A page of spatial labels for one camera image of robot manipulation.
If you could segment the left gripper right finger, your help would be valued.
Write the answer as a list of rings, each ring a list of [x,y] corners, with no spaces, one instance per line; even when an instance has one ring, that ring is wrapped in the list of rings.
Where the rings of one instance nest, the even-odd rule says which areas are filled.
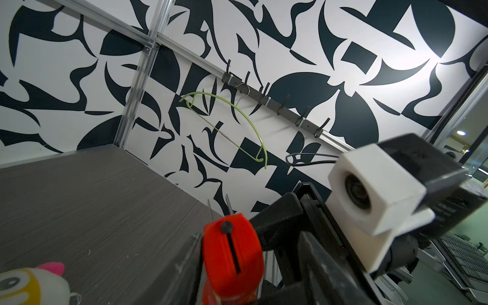
[[[374,303],[346,276],[342,267],[310,232],[300,232],[297,252],[302,284],[309,304]]]

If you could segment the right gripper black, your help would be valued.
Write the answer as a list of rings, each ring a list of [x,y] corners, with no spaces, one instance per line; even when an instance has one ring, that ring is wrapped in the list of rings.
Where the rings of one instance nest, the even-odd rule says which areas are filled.
[[[310,232],[339,264],[356,286],[374,302],[386,304],[375,280],[387,272],[409,264],[418,253],[418,242],[410,235],[396,239],[381,257],[380,267],[369,272],[353,249],[352,241],[333,218],[324,200],[311,183],[299,183],[293,192],[279,198],[251,220],[264,251],[273,251],[282,281],[263,286],[257,304],[309,304],[299,265],[297,244],[300,232]]]

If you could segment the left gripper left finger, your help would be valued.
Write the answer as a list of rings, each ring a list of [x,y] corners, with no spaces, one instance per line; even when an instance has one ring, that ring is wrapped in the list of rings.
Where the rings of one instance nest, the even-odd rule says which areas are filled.
[[[196,304],[203,258],[203,233],[192,235],[134,304]]]

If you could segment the red flashlight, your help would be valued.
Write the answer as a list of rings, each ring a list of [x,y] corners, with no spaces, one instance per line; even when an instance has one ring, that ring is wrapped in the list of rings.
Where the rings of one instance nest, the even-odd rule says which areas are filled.
[[[202,256],[207,274],[202,304],[257,304],[264,276],[263,250],[243,214],[204,227]]]

